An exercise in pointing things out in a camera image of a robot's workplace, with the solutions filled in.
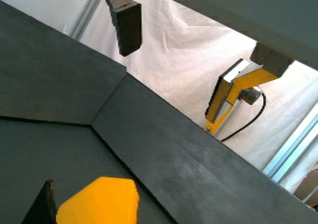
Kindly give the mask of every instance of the yellow bracket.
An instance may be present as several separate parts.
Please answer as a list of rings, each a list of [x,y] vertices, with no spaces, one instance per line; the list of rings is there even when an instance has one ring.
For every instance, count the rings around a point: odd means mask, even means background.
[[[233,69],[240,62],[241,60],[239,60],[233,65]],[[259,86],[278,78],[272,73],[266,71],[263,68],[259,68],[241,76],[239,76],[237,73],[237,76],[228,81],[224,78],[229,72],[231,69],[219,78],[217,86],[215,88],[212,100],[205,113],[207,123],[204,128],[209,133],[215,133],[220,128],[223,121],[233,109],[233,104],[239,99],[241,90]],[[221,111],[220,114],[220,109],[224,103],[227,103],[228,108],[225,111]]]

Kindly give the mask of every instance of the white wall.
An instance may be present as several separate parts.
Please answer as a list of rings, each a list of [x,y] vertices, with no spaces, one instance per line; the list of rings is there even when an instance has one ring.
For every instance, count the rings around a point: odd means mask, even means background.
[[[36,20],[62,31],[86,0],[2,0]]]

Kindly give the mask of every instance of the white backdrop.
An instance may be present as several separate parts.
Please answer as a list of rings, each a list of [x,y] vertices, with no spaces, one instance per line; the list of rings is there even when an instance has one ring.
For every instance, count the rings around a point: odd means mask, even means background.
[[[61,32],[69,33],[86,0],[2,0]],[[123,58],[115,27],[101,0],[81,42],[127,66],[128,72],[200,126],[219,75],[239,58],[249,58],[255,41],[171,0],[135,0],[143,5],[141,48]],[[261,86],[267,108],[256,122],[225,145],[261,169],[318,101],[318,72],[295,62],[283,77]],[[237,108],[219,137],[240,128],[260,101]],[[318,160],[318,140],[282,181],[292,191]]]

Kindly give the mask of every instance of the yellow object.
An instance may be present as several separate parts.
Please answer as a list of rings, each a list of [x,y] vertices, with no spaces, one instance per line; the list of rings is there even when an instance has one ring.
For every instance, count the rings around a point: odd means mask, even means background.
[[[213,100],[209,104],[205,115],[207,123],[204,125],[204,128],[207,132],[215,133],[220,128],[223,121],[225,120],[233,109],[233,105],[236,99],[239,99],[241,90],[261,85],[276,78],[278,77],[272,73],[261,68],[239,76],[237,78],[233,78],[231,81],[225,81],[223,77],[220,78],[219,86],[216,87],[217,90],[215,91]],[[217,118],[220,107],[224,102],[227,102],[228,108]]]
[[[57,211],[57,224],[135,224],[139,195],[133,181],[96,179]]]

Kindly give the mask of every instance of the gray surface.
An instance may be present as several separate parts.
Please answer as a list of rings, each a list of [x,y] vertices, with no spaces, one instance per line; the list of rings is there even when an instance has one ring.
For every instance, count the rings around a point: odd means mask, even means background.
[[[0,120],[0,161],[0,223],[21,223],[49,178],[57,207],[97,177],[132,178],[89,127]],[[137,224],[173,223],[137,191]]]
[[[0,2],[0,116],[89,124],[125,68]]]
[[[129,75],[92,127],[177,223],[318,222],[308,208]]]
[[[173,0],[318,69],[318,0]]]

